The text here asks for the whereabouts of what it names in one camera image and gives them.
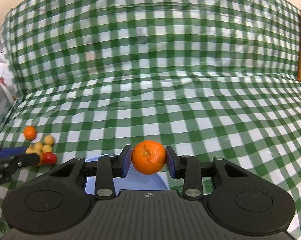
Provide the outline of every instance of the yellow ball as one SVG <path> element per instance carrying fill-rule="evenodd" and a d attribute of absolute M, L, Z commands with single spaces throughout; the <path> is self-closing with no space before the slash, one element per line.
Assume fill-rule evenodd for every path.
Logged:
<path fill-rule="evenodd" d="M 43 144 L 41 142 L 37 142 L 34 144 L 34 148 L 41 151 L 43 147 Z"/>
<path fill-rule="evenodd" d="M 46 153 L 46 152 L 52 152 L 52 147 L 48 144 L 45 144 L 42 148 L 42 152 Z"/>
<path fill-rule="evenodd" d="M 51 136 L 51 135 L 47 135 L 47 136 L 44 138 L 44 143 L 45 143 L 45 144 L 48 144 L 48 145 L 54 145 L 54 143 L 55 143 L 54 137 Z"/>
<path fill-rule="evenodd" d="M 25 152 L 25 153 L 26 153 L 26 154 L 29 154 L 29 153 L 35 153 L 34 150 L 35 150 L 34 147 L 29 146 L 29 147 L 26 149 L 26 152 Z"/>

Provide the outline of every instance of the blue bowl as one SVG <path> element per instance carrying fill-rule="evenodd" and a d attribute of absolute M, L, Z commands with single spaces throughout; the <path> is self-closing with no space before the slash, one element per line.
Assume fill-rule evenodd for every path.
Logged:
<path fill-rule="evenodd" d="M 93 162 L 98 160 L 102 156 L 96 156 L 87 159 L 87 162 Z M 88 194 L 95 194 L 95 180 L 96 177 L 87 177 L 87 184 L 85 191 Z M 157 174 L 144 175 L 135 170 L 134 166 L 130 165 L 129 171 L 125 178 L 114 178 L 114 185 L 116 195 L 119 194 L 121 189 L 135 189 L 135 190 L 165 190 L 169 187 L 164 183 L 162 178 Z"/>

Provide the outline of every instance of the blue gripper pad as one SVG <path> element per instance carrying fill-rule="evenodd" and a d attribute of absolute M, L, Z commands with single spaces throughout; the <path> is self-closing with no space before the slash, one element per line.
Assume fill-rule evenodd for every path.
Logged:
<path fill-rule="evenodd" d="M 132 163 L 132 147 L 130 145 L 126 145 L 123 149 L 123 152 L 126 152 L 122 167 L 122 178 L 125 178 L 127 176 L 130 164 Z"/>
<path fill-rule="evenodd" d="M 176 170 L 174 165 L 174 159 L 171 156 L 169 150 L 166 148 L 166 164 L 169 170 L 169 174 L 173 179 L 176 179 Z"/>
<path fill-rule="evenodd" d="M 7 158 L 13 155 L 25 154 L 27 147 L 4 148 L 0 151 L 0 158 Z"/>

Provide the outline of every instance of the small orange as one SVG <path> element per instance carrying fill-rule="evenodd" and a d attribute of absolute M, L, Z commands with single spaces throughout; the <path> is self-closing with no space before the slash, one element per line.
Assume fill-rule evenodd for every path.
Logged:
<path fill-rule="evenodd" d="M 27 126 L 24 129 L 24 136 L 28 141 L 32 141 L 37 136 L 37 131 L 34 126 Z"/>
<path fill-rule="evenodd" d="M 159 172 L 166 163 L 166 152 L 162 144 L 143 141 L 132 151 L 132 164 L 140 173 L 151 175 Z"/>

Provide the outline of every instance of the green checkered tablecloth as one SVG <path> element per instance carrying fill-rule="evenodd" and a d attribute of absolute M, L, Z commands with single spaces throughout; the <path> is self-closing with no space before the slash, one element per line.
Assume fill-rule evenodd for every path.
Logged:
<path fill-rule="evenodd" d="M 3 24 L 19 98 L 0 145 L 29 145 L 34 125 L 59 163 L 145 139 L 223 156 L 292 195 L 301 239 L 299 15 L 285 0 L 25 0 Z M 48 169 L 0 186 L 0 237 L 6 192 Z"/>

